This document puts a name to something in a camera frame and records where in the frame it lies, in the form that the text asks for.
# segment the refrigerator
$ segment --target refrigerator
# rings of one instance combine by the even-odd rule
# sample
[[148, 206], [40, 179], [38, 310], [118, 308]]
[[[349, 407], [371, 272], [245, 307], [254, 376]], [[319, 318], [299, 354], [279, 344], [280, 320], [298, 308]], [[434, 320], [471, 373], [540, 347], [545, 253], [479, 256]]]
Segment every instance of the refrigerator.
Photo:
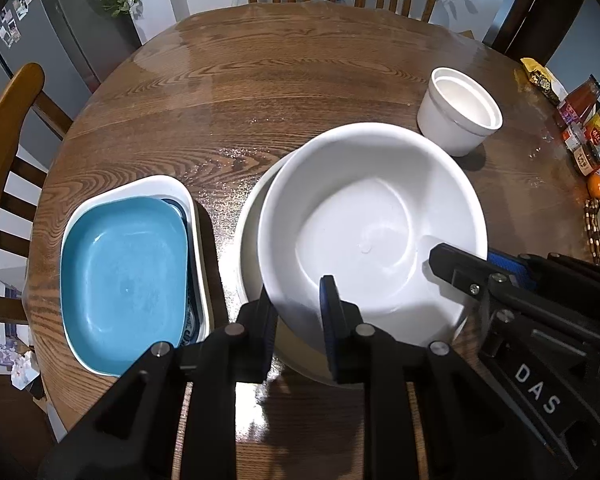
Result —
[[[139, 47], [131, 18], [112, 18], [98, 0], [7, 0], [0, 12], [0, 94], [20, 67], [36, 62], [45, 72], [46, 94], [75, 119]], [[60, 140], [30, 110], [20, 145], [48, 169]]]

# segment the blue bowl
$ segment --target blue bowl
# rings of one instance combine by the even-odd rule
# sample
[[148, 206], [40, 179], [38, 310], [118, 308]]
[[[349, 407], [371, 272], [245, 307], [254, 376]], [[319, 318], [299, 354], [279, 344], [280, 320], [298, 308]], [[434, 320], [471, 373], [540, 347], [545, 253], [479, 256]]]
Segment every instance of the blue bowl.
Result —
[[187, 315], [187, 233], [155, 198], [94, 207], [67, 235], [60, 261], [62, 322], [86, 368], [120, 376], [149, 346], [178, 346]]

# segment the wooden table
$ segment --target wooden table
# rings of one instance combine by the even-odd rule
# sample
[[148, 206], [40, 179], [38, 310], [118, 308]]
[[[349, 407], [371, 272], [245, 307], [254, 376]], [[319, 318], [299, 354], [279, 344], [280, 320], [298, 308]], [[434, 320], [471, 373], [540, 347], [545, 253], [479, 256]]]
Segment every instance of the wooden table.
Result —
[[[437, 66], [475, 78], [504, 116], [497, 134], [458, 159], [482, 203], [490, 246], [587, 258], [583, 180], [552, 107], [512, 60], [385, 10], [311, 2], [191, 16], [100, 86], [62, 142], [40, 197], [24, 302], [65, 425], [72, 427], [113, 382], [78, 364], [62, 330], [60, 244], [79, 204], [152, 174], [179, 179], [210, 219], [204, 250], [216, 316], [234, 319], [240, 305], [233, 234], [259, 176], [340, 124], [382, 121], [417, 130], [418, 105]], [[468, 359], [475, 359], [473, 343], [471, 332], [460, 341]], [[237, 404], [240, 478], [361, 477], [360, 391], [323, 386], [278, 364], [266, 384], [239, 384]]]

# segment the gray wall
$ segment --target gray wall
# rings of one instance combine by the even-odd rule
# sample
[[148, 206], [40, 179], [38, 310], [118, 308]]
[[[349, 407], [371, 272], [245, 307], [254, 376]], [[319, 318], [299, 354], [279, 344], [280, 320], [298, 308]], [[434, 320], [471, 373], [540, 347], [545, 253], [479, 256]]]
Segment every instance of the gray wall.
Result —
[[589, 74], [600, 81], [600, 6], [596, 0], [584, 0], [547, 68], [567, 92], [577, 88]]

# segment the screw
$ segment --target screw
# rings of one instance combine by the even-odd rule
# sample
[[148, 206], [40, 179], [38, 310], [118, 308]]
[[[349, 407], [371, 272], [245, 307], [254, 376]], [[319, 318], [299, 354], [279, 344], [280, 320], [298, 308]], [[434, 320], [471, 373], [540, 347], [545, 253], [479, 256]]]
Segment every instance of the screw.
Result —
[[513, 312], [508, 308], [503, 308], [502, 310], [497, 311], [496, 317], [503, 323], [510, 323], [515, 318]]
[[449, 345], [443, 341], [434, 341], [429, 345], [429, 349], [435, 355], [447, 355], [449, 353]]
[[151, 353], [156, 357], [162, 357], [163, 355], [167, 355], [169, 353], [170, 347], [169, 343], [166, 341], [158, 341], [151, 345]]
[[356, 334], [362, 337], [371, 337], [376, 333], [376, 329], [369, 323], [360, 323], [356, 326]]
[[244, 332], [244, 326], [240, 323], [229, 323], [224, 327], [224, 333], [230, 336], [241, 335]]

